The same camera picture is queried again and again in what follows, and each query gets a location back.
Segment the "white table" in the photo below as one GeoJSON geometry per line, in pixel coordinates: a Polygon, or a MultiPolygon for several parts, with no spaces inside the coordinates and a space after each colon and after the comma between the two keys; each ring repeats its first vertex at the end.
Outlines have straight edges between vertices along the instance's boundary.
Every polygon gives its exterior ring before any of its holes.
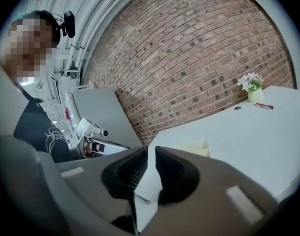
{"type": "MultiPolygon", "coordinates": [[[[224,161],[265,187],[277,199],[291,194],[300,179],[300,91],[270,86],[265,103],[274,109],[254,106],[248,100],[215,115],[157,134],[148,148],[148,169],[136,192],[151,200],[161,186],[155,169],[155,146],[178,148],[184,143],[209,144],[211,157],[224,161]]],[[[157,211],[135,199],[138,230],[142,231],[157,211]]]]}

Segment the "flower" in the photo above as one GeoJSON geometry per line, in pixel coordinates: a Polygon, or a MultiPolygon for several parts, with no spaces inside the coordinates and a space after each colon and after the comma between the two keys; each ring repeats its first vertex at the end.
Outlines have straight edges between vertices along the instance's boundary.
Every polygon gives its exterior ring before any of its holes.
{"type": "Polygon", "coordinates": [[[253,82],[256,79],[256,76],[257,76],[257,74],[255,74],[255,73],[248,73],[247,74],[249,82],[253,82]]]}
{"type": "Polygon", "coordinates": [[[246,80],[248,79],[248,77],[246,75],[242,76],[239,80],[237,85],[240,86],[242,85],[246,80]]]}
{"type": "Polygon", "coordinates": [[[252,88],[252,85],[251,85],[251,83],[249,83],[248,81],[245,81],[244,83],[243,83],[243,90],[245,90],[245,91],[249,91],[249,89],[251,89],[252,88]]]}
{"type": "Polygon", "coordinates": [[[247,75],[242,76],[237,85],[243,86],[243,90],[249,91],[250,89],[256,91],[261,87],[261,83],[263,82],[262,75],[257,73],[248,73],[247,75]]]}

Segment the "black t-shirt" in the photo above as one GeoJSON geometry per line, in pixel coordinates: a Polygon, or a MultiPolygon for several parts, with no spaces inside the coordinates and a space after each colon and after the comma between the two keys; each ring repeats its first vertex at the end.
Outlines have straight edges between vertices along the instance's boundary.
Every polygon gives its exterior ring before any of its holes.
{"type": "Polygon", "coordinates": [[[31,144],[37,151],[51,154],[55,163],[70,161],[70,150],[62,132],[24,89],[23,94],[29,103],[19,119],[13,136],[31,144]]]}

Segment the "person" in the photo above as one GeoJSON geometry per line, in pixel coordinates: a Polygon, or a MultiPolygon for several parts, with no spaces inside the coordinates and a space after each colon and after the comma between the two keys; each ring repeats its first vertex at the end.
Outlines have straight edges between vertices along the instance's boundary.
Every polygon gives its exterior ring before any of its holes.
{"type": "MultiPolygon", "coordinates": [[[[69,150],[62,132],[39,104],[21,86],[23,78],[34,77],[45,65],[60,40],[58,23],[48,11],[20,14],[10,25],[0,52],[0,67],[28,99],[14,131],[14,137],[31,144],[37,151],[49,153],[55,163],[80,159],[77,149],[69,150]]],[[[98,151],[98,144],[87,144],[85,155],[98,151]]]]}

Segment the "headset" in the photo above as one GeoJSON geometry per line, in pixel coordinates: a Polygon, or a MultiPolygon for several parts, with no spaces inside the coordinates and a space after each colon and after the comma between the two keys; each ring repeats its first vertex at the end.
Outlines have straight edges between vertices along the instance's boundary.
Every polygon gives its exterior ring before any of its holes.
{"type": "Polygon", "coordinates": [[[23,18],[29,17],[31,14],[37,14],[40,18],[46,19],[53,27],[54,30],[54,43],[56,45],[60,42],[60,30],[62,30],[62,36],[68,35],[68,37],[73,38],[76,35],[75,30],[75,15],[68,10],[64,13],[63,17],[58,14],[60,18],[55,18],[52,13],[48,12],[47,10],[35,10],[31,13],[25,13],[23,18]]]}

